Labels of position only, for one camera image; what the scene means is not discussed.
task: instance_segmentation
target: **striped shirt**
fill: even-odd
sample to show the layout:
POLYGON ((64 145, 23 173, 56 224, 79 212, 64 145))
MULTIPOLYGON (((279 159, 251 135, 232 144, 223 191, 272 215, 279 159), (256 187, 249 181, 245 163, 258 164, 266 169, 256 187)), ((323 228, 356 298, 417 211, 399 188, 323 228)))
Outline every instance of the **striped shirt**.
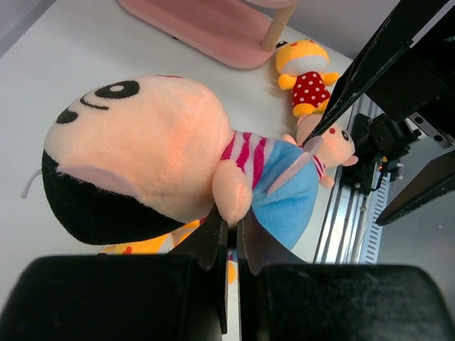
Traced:
POLYGON ((224 150, 221 160, 234 160, 254 189, 259 182, 265 163, 274 147, 274 139, 236 131, 224 150))
POLYGON ((316 172, 318 172, 318 178, 321 179, 322 174, 326 170, 326 165, 323 164, 321 160, 316 155, 313 155, 313 163, 316 167, 316 172))

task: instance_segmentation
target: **plush arm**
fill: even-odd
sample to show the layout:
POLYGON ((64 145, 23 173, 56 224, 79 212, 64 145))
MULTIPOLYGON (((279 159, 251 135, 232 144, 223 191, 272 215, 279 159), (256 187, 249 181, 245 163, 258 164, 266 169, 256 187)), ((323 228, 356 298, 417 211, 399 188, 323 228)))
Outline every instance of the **plush arm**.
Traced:
POLYGON ((340 77, 340 74, 338 72, 330 72, 330 73, 324 73, 321 76, 322 76, 322 81, 324 82, 324 85, 327 87, 331 87, 338 80, 338 78, 340 77))
POLYGON ((219 162, 212 190, 218 211, 229 226, 234 226, 247 214, 253 196, 251 184, 234 161, 219 162))
POLYGON ((324 172, 319 180, 319 183, 325 188, 332 188, 335 185, 335 181, 332 177, 328 176, 326 172, 324 172))
POLYGON ((296 140, 294 140, 294 137, 292 137, 291 135, 289 134, 285 134, 282 136, 282 140, 283 141, 286 141, 286 142, 289 142, 290 144, 295 144, 297 145, 297 142, 296 140))
POLYGON ((281 90, 290 90, 296 84, 297 77, 283 74, 278 78, 278 85, 281 90))

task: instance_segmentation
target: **cartoon eye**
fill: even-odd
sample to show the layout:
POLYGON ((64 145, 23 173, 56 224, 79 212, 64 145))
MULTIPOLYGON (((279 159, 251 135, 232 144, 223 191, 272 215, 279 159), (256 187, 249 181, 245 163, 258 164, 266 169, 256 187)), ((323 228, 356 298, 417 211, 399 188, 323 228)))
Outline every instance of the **cartoon eye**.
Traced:
POLYGON ((139 83, 135 80, 125 80, 107 85, 95 91, 95 96, 106 99, 124 99, 139 92, 139 83))
POLYGON ((343 135, 343 138, 344 138, 347 142, 349 142, 349 135, 348 135, 348 133, 346 133, 344 130, 342 130, 342 131, 341 131, 341 135, 343 135))
POLYGON ((281 41, 279 41, 279 42, 275 45, 275 48, 278 49, 278 48, 280 48, 280 47, 282 47, 282 46, 284 46, 284 45, 286 45, 286 44, 287 44, 287 41, 281 40, 281 41))
POLYGON ((60 115, 57 117, 57 124, 67 124, 75 121, 79 115, 77 112, 72 112, 68 108, 62 111, 60 115))

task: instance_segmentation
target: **plush head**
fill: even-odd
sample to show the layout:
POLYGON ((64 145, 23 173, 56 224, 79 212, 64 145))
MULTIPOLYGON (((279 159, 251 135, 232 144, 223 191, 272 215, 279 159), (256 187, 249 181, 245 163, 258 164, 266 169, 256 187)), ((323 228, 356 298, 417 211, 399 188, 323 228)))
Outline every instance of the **plush head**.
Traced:
POLYGON ((208 214, 213 171, 232 137, 221 103, 200 83, 154 75, 110 84, 53 123, 45 192, 82 242, 157 237, 208 214))
MULTIPOLYGON (((321 115, 310 115, 301 117, 298 121, 297 139, 298 145, 305 142, 306 138, 321 121, 321 115)), ((324 162, 327 168, 351 166, 357 163, 358 157, 354 156, 355 145, 350 134, 339 124, 335 123, 322 135, 323 143, 316 155, 324 162)))
POLYGON ((287 43, 277 51, 277 70, 289 76, 296 77, 311 71, 323 73, 329 62, 327 52, 308 39, 287 43))

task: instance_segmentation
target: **yellow plush doll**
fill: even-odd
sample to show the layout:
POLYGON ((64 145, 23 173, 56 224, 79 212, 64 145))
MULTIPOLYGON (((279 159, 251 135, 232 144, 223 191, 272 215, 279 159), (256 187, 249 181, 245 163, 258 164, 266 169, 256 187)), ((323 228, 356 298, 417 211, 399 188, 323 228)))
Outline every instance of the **yellow plush doll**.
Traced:
POLYGON ((330 59, 327 52, 312 40, 287 43, 277 51, 278 83, 282 90, 292 90, 294 116, 322 114, 330 98, 330 87, 339 78, 337 72, 325 73, 330 59))
MULTIPOLYGON (((132 242, 117 245, 110 245, 102 249, 104 254, 158 254, 171 251, 179 245, 187 236, 200 226, 200 221, 195 220, 182 226, 180 229, 172 231, 163 236, 144 240, 142 242, 132 242)), ((236 277, 235 267, 229 261, 228 281, 233 283, 236 277)))

